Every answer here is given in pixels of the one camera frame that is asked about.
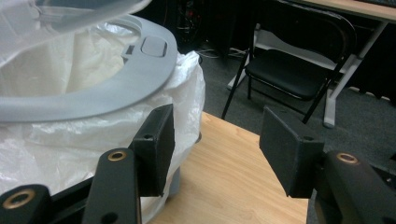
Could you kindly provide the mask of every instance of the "desk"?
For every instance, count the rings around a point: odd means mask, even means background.
[[[150,223],[305,223],[307,200],[286,197],[259,136],[203,113],[202,140],[181,165],[180,192]]]
[[[365,55],[374,44],[376,39],[385,29],[388,22],[396,23],[396,8],[383,7],[368,3],[363,3],[355,0],[290,0],[300,4],[310,5],[313,7],[321,7],[333,11],[345,12],[361,17],[366,17],[374,20],[381,21],[373,35],[369,38],[364,48],[359,52],[358,55],[352,55],[349,60],[349,67],[346,69],[343,77],[337,84],[334,90],[328,90],[326,98],[326,108],[324,113],[323,125],[328,128],[333,128],[335,125],[335,105],[336,98],[345,87],[353,73],[361,64]],[[231,89],[234,79],[228,84],[228,89]]]

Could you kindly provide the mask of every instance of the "white plastic bag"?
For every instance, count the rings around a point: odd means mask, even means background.
[[[114,75],[122,66],[125,41],[130,43],[136,34],[106,26],[63,36],[19,55],[0,69],[0,95],[64,94]],[[164,196],[142,198],[147,222],[163,207],[170,178],[198,138],[204,101],[203,72],[198,55],[191,52],[179,54],[163,89],[137,105],[87,119],[0,124],[0,193],[20,185],[43,184],[55,194],[93,176],[104,152],[128,147],[152,109],[173,104],[176,148]]]

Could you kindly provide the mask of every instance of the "chair backrest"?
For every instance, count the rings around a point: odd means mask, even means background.
[[[340,15],[278,0],[262,4],[261,11],[256,14],[262,29],[296,48],[340,63],[356,46],[355,29]]]

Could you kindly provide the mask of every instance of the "table leg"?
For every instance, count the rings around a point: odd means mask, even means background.
[[[323,126],[327,128],[333,128],[335,125],[335,104],[338,94],[340,94],[341,90],[345,87],[349,79],[352,77],[353,73],[358,69],[362,60],[366,56],[367,52],[374,44],[374,42],[378,39],[379,35],[381,35],[382,31],[387,26],[386,21],[381,21],[378,27],[376,27],[373,34],[370,36],[370,39],[367,41],[364,48],[359,53],[358,57],[354,57],[351,65],[348,67],[344,75],[342,76],[340,82],[337,84],[334,90],[328,90],[326,97],[326,107],[324,111],[324,119]]]

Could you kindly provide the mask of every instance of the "chair seat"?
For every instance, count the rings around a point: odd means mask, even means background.
[[[302,100],[315,98],[330,70],[288,53],[269,49],[246,67],[248,76],[277,86]]]

